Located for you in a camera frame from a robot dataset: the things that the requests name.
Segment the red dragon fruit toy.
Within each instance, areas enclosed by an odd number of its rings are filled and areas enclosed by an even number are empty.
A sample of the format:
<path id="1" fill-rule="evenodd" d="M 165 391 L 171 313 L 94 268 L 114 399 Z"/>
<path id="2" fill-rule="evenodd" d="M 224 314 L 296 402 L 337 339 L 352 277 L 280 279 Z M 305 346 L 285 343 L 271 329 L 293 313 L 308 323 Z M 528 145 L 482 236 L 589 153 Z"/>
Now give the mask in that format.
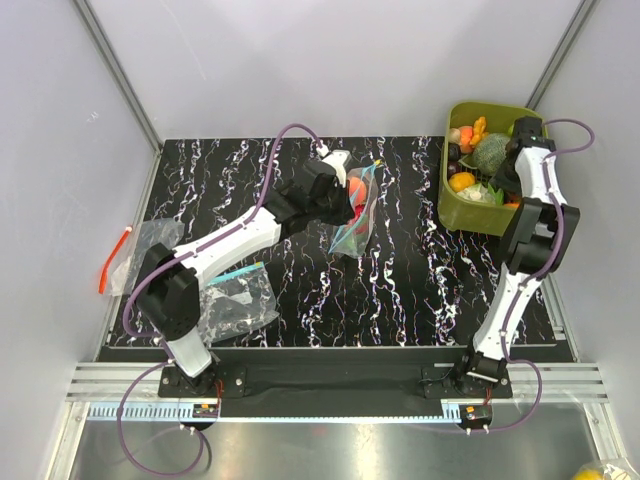
<path id="1" fill-rule="evenodd" d="M 357 241 L 367 242 L 371 235 L 371 217 L 374 207 L 372 204 L 365 204 L 355 207 L 355 217 L 350 222 L 353 228 L 353 235 Z"/>

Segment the clear bag teal zipper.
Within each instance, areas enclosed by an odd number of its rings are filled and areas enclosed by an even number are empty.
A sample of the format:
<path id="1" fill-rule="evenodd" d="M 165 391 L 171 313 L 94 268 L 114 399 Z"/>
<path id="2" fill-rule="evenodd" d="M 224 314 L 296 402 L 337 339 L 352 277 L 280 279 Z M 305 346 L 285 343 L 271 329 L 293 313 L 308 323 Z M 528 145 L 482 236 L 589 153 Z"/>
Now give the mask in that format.
<path id="1" fill-rule="evenodd" d="M 358 258 L 364 255 L 372 236 L 375 209 L 378 199 L 376 170 L 382 166 L 381 160 L 364 168 L 352 169 L 347 174 L 348 198 L 354 217 L 345 225 L 334 229 L 329 253 Z"/>

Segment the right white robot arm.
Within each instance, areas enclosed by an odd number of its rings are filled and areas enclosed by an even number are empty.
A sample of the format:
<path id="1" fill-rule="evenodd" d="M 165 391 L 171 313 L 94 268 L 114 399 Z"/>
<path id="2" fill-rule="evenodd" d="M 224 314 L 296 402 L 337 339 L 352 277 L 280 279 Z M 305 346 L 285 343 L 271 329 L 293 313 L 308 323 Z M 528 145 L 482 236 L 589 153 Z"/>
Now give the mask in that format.
<path id="1" fill-rule="evenodd" d="M 521 201 L 499 244 L 501 273 L 494 299 L 464 356 L 450 374 L 463 396 L 483 397 L 509 383 L 514 335 L 542 281 L 559 267 L 580 219 L 560 190 L 555 163 L 564 152 L 544 133 L 546 122 L 515 120 L 499 169 L 514 179 Z"/>

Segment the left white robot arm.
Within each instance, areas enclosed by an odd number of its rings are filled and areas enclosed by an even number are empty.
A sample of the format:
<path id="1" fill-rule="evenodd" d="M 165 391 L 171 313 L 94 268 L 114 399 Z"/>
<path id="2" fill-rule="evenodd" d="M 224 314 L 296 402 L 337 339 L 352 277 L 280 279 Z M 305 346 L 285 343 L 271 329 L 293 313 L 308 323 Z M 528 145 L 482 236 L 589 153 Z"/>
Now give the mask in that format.
<path id="1" fill-rule="evenodd" d="M 332 151 L 304 164 L 262 204 L 224 227 L 174 250 L 156 244 L 147 251 L 131 299 L 160 334 L 190 393 L 206 395 L 216 382 L 216 361 L 197 328 L 201 291 L 228 268 L 311 222 L 342 226 L 351 220 L 350 162 L 348 152 Z"/>

